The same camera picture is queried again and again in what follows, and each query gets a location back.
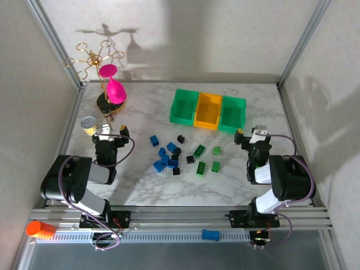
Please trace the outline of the green plastic bin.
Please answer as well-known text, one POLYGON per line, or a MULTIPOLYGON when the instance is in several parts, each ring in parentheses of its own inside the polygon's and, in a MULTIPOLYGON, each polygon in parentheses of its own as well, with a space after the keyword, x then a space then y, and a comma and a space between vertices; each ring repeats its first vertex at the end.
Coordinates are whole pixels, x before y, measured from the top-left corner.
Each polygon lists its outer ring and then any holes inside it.
POLYGON ((223 96, 218 130, 235 133, 243 129, 246 123, 246 100, 223 96))
POLYGON ((171 123, 193 126, 199 92, 177 89, 170 110, 171 123))

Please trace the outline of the yellow plastic bin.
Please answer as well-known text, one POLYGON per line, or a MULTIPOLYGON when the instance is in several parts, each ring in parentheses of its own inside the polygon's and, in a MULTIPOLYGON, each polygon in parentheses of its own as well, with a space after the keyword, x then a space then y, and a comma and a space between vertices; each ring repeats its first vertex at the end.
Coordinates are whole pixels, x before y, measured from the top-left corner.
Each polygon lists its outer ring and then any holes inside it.
POLYGON ((212 130, 218 129, 222 99, 221 95, 201 92, 197 101, 193 125, 212 130))

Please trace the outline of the yellow can with silver lid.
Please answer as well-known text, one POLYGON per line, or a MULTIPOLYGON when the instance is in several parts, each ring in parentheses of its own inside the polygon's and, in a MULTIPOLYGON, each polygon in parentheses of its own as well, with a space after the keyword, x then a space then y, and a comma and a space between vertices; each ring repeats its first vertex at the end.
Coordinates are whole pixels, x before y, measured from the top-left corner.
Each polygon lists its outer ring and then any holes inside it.
POLYGON ((86 116, 80 122, 81 128, 86 132, 89 136, 96 135, 96 131, 98 130, 97 120, 94 116, 86 116))

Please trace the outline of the pink plastic wine glass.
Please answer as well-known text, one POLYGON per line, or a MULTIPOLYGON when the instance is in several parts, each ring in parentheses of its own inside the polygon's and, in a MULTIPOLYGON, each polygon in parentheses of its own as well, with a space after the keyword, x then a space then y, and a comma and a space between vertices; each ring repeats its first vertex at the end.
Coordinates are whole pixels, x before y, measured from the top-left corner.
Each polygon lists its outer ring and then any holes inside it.
POLYGON ((124 86, 113 76, 117 73, 118 68, 113 64, 107 64, 100 68, 99 73, 103 78, 108 78, 109 82, 106 87, 106 93, 111 103, 121 104, 127 99, 127 93, 124 86))

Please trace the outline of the small controller board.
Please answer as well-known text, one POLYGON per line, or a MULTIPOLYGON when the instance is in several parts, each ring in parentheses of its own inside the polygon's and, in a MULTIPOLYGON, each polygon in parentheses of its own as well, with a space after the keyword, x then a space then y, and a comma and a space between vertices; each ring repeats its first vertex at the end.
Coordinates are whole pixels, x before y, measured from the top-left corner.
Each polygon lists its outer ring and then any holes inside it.
POLYGON ((258 230, 258 231, 250 231, 250 244, 253 245, 254 249, 260 247, 264 249, 264 247, 270 243, 271 237, 269 230, 258 230))

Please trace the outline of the orange cylinder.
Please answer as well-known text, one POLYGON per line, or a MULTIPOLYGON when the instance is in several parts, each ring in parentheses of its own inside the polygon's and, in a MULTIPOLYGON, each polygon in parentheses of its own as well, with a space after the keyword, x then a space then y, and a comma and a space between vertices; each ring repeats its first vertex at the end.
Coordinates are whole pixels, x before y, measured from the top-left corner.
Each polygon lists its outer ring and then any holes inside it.
POLYGON ((51 239, 56 232, 56 227, 38 220, 31 221, 25 230, 30 237, 38 239, 51 239))

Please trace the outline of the aluminium table side rail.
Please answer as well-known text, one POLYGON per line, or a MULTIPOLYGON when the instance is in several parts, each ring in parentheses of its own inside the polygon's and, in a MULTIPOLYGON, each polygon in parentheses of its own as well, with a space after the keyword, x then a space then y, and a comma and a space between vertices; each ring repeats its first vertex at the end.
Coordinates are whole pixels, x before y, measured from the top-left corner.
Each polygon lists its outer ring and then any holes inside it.
POLYGON ((331 159, 326 150, 326 141, 329 138, 326 120, 330 99, 323 85, 312 77, 304 82, 297 79, 289 81, 287 86, 280 90, 280 94, 291 132, 316 180, 319 193, 316 202, 329 207, 331 159))
POLYGON ((74 126, 76 124, 76 120, 77 120, 77 116, 78 116, 78 112, 79 112, 79 108, 81 106, 82 103, 82 99, 84 96, 84 93, 86 91, 87 88, 87 83, 82 84, 82 86, 79 88, 79 91, 77 92, 77 95, 75 97, 75 101, 71 107, 71 110, 69 111, 69 115, 67 117, 67 120, 65 122, 65 126, 64 126, 64 130, 63 133, 61 135, 59 144, 58 144, 58 148, 56 150, 55 153, 55 159, 62 154, 66 154, 68 147, 69 147, 69 143, 71 140, 71 136, 74 130, 74 126))

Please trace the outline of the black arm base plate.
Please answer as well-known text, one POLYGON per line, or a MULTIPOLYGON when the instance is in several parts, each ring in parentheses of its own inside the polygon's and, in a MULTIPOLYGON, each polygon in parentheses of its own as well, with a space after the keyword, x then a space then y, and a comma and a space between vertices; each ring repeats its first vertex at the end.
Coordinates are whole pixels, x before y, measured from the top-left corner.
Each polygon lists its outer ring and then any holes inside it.
POLYGON ((275 214, 261 214, 249 210, 231 210, 229 212, 232 228, 279 228, 280 221, 275 214))
MULTIPOLYGON (((131 221, 130 211, 111 211, 110 213, 101 214, 96 216, 102 223, 112 229, 127 229, 131 221)), ((92 217, 82 215, 79 222, 79 228, 103 228, 97 221, 92 217)))

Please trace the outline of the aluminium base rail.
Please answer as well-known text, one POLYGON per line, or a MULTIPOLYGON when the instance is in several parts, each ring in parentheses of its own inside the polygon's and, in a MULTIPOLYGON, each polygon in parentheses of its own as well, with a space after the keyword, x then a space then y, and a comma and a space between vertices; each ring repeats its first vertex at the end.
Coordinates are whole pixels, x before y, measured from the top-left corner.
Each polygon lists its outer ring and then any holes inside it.
MULTIPOLYGON (((130 212, 125 231, 195 231, 230 230, 230 211, 246 212, 245 206, 114 206, 114 211, 130 212)), ((331 230, 332 222, 325 207, 292 206, 278 211, 279 229, 286 230, 289 218, 295 230, 331 230)), ((53 205, 33 209, 28 221, 41 221, 56 226, 59 231, 81 230, 101 232, 97 225, 86 226, 81 212, 66 206, 53 205)))

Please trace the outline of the aluminium frame post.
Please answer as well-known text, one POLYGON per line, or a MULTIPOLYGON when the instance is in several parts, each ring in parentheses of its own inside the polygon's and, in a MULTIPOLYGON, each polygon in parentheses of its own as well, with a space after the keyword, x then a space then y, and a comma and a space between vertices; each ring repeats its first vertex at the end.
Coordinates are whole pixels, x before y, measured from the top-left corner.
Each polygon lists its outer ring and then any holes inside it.
POLYGON ((306 46, 310 42, 314 32, 319 26, 323 16, 325 15, 332 0, 319 0, 309 21, 306 24, 281 76, 277 82, 277 89, 281 91, 289 79, 293 69, 296 67, 299 59, 301 58, 306 46))
POLYGON ((75 69, 73 67, 66 67, 63 65, 63 61, 66 60, 69 55, 66 52, 66 49, 61 42, 61 39, 57 35, 40 0, 25 0, 25 2, 30 8, 34 18, 38 22, 38 25, 40 26, 42 32, 45 34, 50 46, 52 47, 58 60, 60 61, 60 66, 65 70, 74 87, 79 91, 82 90, 82 83, 77 79, 75 69))

